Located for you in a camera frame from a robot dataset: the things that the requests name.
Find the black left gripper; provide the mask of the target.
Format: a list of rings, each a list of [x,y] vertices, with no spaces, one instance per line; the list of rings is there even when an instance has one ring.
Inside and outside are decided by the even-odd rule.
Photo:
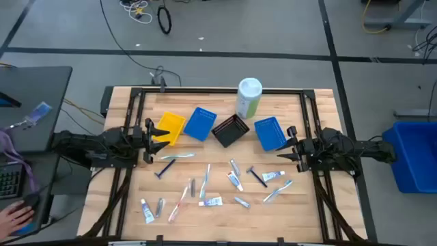
[[[134,126],[132,130],[132,147],[135,150],[140,150],[144,148],[143,160],[148,163],[153,163],[152,154],[157,154],[160,150],[170,144],[169,141],[164,142],[152,142],[152,137],[150,135],[150,127],[153,125],[151,119],[145,119],[146,132],[142,130],[140,126]],[[168,135],[170,132],[166,130],[160,130],[158,128],[152,127],[152,136],[160,137],[163,135]]]

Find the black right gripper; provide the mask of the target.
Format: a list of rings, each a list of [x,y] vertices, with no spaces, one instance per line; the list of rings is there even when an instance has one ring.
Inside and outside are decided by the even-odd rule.
[[[277,156],[291,161],[297,161],[298,172],[306,172],[310,170],[308,158],[315,153],[315,146],[312,138],[298,140],[297,129],[295,126],[290,126],[287,129],[287,134],[290,138],[280,148],[277,148],[276,151],[292,148],[292,153],[278,154]]]

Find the dark blue disposable razor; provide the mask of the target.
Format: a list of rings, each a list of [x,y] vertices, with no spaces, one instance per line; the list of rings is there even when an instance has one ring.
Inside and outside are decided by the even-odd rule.
[[[262,178],[260,178],[256,173],[255,173],[255,171],[253,170],[253,166],[251,166],[250,168],[248,168],[247,170],[246,170],[246,173],[248,173],[248,174],[252,174],[254,177],[255,177],[255,179],[263,186],[263,187],[265,187],[265,188],[267,188],[268,187],[268,185],[263,181],[263,179]]]
[[[176,162],[175,159],[171,160],[159,173],[155,172],[154,175],[161,179],[161,176]]]

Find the small white toothpaste tube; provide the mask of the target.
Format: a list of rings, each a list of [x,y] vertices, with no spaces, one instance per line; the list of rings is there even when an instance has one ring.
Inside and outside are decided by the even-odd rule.
[[[234,171],[230,171],[227,174],[227,177],[229,178],[230,182],[237,188],[239,191],[244,191],[241,182],[239,181],[237,175],[234,173]]]
[[[199,202],[199,206],[222,206],[222,197],[214,197],[204,201]]]
[[[278,178],[284,174],[285,174],[284,171],[268,172],[268,173],[263,173],[262,178],[263,178],[264,182],[268,182],[269,180],[273,180],[273,179]]]
[[[148,203],[146,202],[145,199],[141,199],[141,206],[142,206],[142,210],[143,210],[143,215],[145,217],[145,223],[149,224],[149,223],[153,222],[154,215],[151,212],[150,206],[148,205]]]

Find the blue toothbrush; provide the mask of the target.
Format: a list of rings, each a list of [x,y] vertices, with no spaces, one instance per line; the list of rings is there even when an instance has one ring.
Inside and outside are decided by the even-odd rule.
[[[273,199],[276,198],[283,190],[290,187],[293,184],[292,180],[286,180],[284,185],[278,189],[275,189],[271,194],[269,194],[267,197],[263,199],[263,203],[268,203],[273,201]]]
[[[206,168],[206,173],[205,173],[205,176],[204,176],[204,179],[203,179],[203,183],[202,183],[202,186],[201,186],[201,191],[199,193],[199,199],[200,200],[204,200],[205,196],[206,196],[206,185],[208,183],[208,178],[209,178],[209,174],[210,174],[210,168],[211,168],[211,164],[208,164],[207,168]]]

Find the red toothbrush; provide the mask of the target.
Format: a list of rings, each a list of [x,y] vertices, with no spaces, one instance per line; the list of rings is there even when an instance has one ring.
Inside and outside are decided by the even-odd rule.
[[[185,186],[185,188],[184,188],[184,190],[182,192],[180,200],[175,205],[175,208],[172,210],[172,212],[171,212],[171,214],[170,214],[170,216],[169,216],[169,218],[167,220],[169,223],[173,223],[174,222],[174,220],[175,220],[175,218],[177,216],[177,213],[179,211],[179,208],[182,205],[182,202],[184,201],[184,198],[186,197],[186,194],[187,194],[188,190],[190,189],[190,186],[191,186],[191,179],[188,180],[188,183],[186,184],[186,186]]]

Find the yellow plastic basket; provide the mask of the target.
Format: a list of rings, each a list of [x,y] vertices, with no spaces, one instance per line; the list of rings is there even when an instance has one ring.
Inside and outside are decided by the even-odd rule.
[[[174,146],[182,132],[185,121],[186,119],[180,115],[168,111],[164,112],[158,123],[157,129],[169,131],[169,134],[159,137],[153,136],[153,140],[159,142],[168,141],[170,146]]]

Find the blue plastic basket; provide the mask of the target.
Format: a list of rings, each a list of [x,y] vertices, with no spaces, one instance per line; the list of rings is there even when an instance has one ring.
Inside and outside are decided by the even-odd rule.
[[[284,146],[285,135],[275,117],[256,121],[254,127],[264,151],[268,152]]]
[[[197,107],[184,128],[184,133],[199,141],[205,141],[211,131],[217,114]]]

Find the white green wipes canister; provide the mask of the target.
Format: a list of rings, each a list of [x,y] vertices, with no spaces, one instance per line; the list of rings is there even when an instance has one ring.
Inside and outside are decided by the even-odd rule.
[[[255,115],[263,87],[256,78],[245,78],[238,85],[236,114],[240,118],[249,119]]]

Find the blue id badge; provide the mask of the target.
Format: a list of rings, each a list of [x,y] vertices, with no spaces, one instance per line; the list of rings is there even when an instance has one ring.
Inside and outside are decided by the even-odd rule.
[[[42,118],[48,115],[52,107],[45,102],[41,102],[31,113],[25,116],[25,122],[29,125],[36,125]]]

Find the black keyboard shelf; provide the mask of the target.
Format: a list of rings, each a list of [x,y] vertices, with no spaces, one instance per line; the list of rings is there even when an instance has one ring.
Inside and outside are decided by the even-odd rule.
[[[39,191],[39,202],[35,207],[32,222],[23,229],[12,234],[12,236],[21,236],[40,229],[43,222],[47,222],[49,208],[53,201],[51,189],[53,187],[54,177],[57,171],[59,157],[57,154],[27,154],[25,159],[29,161],[29,165],[33,171],[33,177]],[[6,165],[6,156],[0,156],[0,166]],[[13,202],[17,202],[26,195],[32,193],[30,181],[26,171],[24,173],[24,182],[20,190],[20,195],[13,198],[0,199],[0,210],[9,206]]]

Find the grey metal floor bar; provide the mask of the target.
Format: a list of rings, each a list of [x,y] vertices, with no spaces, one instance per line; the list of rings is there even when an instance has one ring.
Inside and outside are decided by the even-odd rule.
[[[397,118],[437,118],[437,112],[431,111],[428,113],[426,109],[403,109],[394,110],[393,115]]]

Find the black desk top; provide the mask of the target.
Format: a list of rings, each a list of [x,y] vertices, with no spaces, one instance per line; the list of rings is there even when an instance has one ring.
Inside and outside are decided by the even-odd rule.
[[[57,118],[72,74],[70,66],[0,68],[0,93],[21,103],[20,107],[0,106],[0,129],[5,129],[18,152],[42,152],[50,145]],[[50,112],[35,126],[22,122],[40,103]]]

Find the black monitor edge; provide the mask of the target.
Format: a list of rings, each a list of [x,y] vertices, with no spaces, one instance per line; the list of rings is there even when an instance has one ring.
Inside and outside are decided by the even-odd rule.
[[[7,94],[0,92],[0,107],[19,108],[21,107],[21,103]]]

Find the person's hand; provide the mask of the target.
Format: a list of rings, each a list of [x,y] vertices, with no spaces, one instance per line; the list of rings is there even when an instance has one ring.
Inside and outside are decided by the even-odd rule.
[[[0,210],[0,241],[31,223],[34,211],[31,206],[23,204],[24,201],[20,200]]]

